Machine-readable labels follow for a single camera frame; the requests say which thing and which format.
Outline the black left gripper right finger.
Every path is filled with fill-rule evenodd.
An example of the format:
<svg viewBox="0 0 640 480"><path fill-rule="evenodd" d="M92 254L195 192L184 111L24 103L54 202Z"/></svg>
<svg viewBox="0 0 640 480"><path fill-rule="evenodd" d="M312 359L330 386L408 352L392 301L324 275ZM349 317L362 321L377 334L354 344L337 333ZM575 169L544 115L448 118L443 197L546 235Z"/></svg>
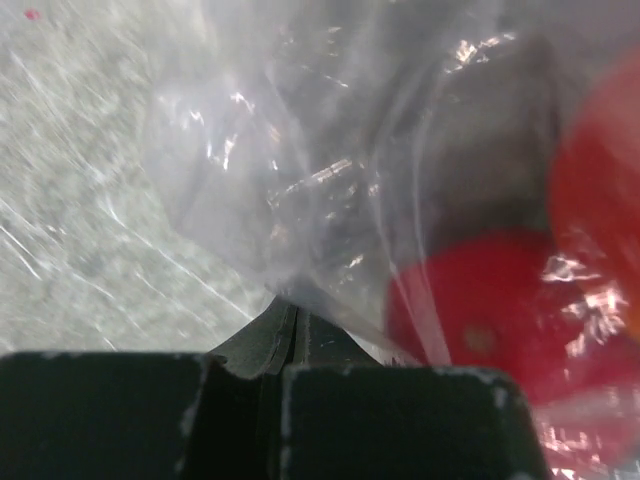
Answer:
<svg viewBox="0 0 640 480"><path fill-rule="evenodd" d="M292 363L379 365L345 330L303 309L296 315Z"/></svg>

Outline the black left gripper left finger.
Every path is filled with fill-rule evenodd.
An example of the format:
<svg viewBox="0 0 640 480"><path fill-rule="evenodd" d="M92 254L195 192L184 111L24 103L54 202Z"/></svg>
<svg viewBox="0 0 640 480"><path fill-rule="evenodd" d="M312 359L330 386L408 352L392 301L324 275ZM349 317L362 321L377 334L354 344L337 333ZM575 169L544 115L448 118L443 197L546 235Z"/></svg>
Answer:
<svg viewBox="0 0 640 480"><path fill-rule="evenodd" d="M280 298L210 351L235 376L279 373L294 344L298 308Z"/></svg>

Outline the red fake apple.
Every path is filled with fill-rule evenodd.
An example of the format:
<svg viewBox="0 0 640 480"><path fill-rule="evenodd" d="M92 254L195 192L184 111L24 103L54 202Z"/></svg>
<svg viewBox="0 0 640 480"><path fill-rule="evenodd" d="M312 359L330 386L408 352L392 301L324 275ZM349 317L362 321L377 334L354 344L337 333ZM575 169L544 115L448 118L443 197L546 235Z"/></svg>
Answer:
<svg viewBox="0 0 640 480"><path fill-rule="evenodd" d="M544 233L506 230L442 250L389 284L386 332L425 364L499 369L534 405L639 383L639 348L609 327Z"/></svg>

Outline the clear zip top bag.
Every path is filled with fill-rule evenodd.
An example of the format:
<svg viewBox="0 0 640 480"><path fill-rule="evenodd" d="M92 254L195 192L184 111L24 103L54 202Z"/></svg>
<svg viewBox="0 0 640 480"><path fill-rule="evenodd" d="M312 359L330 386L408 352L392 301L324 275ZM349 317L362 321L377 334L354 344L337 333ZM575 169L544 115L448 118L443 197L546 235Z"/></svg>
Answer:
<svg viewBox="0 0 640 480"><path fill-rule="evenodd" d="M154 1L144 166L172 227L379 365L261 385L274 479L635 479L639 383L534 405L506 372L425 364L390 282L476 237L546 234L557 278L639 348L551 228L582 101L632 52L635 1Z"/></svg>

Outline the orange fake persimmon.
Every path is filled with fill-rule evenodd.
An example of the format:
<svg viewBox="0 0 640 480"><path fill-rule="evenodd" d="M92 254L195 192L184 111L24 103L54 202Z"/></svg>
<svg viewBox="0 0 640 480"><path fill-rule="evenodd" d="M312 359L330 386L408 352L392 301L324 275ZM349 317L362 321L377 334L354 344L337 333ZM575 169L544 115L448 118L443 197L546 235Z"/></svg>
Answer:
<svg viewBox="0 0 640 480"><path fill-rule="evenodd" d="M639 336L639 54L582 101L550 174L551 228L581 287Z"/></svg>

